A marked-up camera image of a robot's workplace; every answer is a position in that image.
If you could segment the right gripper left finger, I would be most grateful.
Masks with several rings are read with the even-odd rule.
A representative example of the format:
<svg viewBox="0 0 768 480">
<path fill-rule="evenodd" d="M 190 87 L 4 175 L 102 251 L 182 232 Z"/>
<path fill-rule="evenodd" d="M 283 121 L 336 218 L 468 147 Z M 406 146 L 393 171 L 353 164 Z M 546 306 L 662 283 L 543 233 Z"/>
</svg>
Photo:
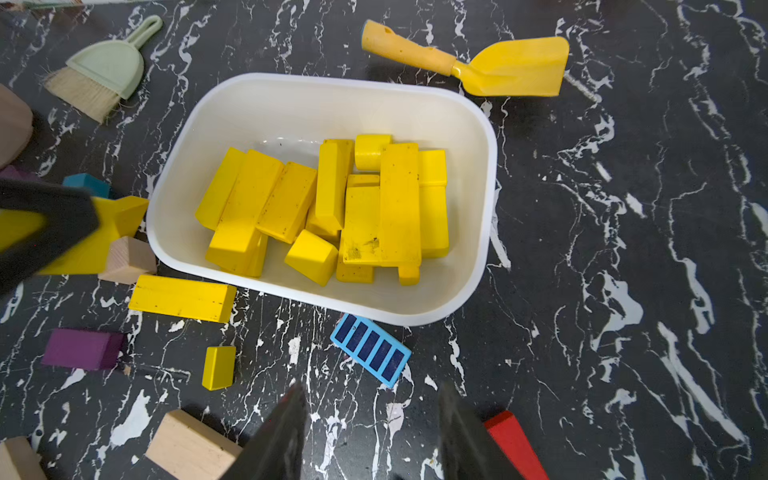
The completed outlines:
<svg viewBox="0 0 768 480">
<path fill-rule="evenodd" d="M 221 479 L 300 479 L 308 417 L 304 385 L 294 383 Z"/>
</svg>

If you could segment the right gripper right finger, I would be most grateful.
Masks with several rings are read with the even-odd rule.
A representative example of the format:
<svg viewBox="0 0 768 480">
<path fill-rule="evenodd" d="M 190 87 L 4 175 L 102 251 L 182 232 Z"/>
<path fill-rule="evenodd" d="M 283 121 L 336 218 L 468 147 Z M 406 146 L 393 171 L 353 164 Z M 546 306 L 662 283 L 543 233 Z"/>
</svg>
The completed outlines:
<svg viewBox="0 0 768 480">
<path fill-rule="evenodd" d="M 522 479 L 451 383 L 439 388 L 439 427 L 445 479 Z"/>
</svg>

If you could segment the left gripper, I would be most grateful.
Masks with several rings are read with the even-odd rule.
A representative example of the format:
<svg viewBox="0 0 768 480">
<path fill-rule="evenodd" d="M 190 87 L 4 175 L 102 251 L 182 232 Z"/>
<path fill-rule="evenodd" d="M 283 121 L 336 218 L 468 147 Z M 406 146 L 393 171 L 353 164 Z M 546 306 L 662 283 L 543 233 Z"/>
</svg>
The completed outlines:
<svg viewBox="0 0 768 480">
<path fill-rule="evenodd" d="M 1 294 L 74 248 L 100 227 L 84 190 L 1 181 Z"/>
</svg>

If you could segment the white plastic bin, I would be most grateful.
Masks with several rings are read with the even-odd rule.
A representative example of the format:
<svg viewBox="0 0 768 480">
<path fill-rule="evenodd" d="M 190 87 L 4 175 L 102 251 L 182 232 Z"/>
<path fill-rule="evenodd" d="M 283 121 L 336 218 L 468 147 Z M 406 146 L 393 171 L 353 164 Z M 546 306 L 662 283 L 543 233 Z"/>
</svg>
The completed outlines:
<svg viewBox="0 0 768 480">
<path fill-rule="evenodd" d="M 430 259 L 420 282 L 403 286 L 391 269 L 372 284 L 320 286 L 286 265 L 271 241 L 256 279 L 219 270 L 205 254 L 212 233 L 196 219 L 203 195 L 230 148 L 315 166 L 325 139 L 390 134 L 447 153 L 451 249 Z M 157 257 L 180 272 L 243 289 L 420 326 L 459 309 L 485 271 L 494 211 L 498 147 L 492 125 L 467 98 L 441 88 L 374 81 L 251 73 L 210 90 L 190 113 L 151 196 L 147 235 Z"/>
</svg>

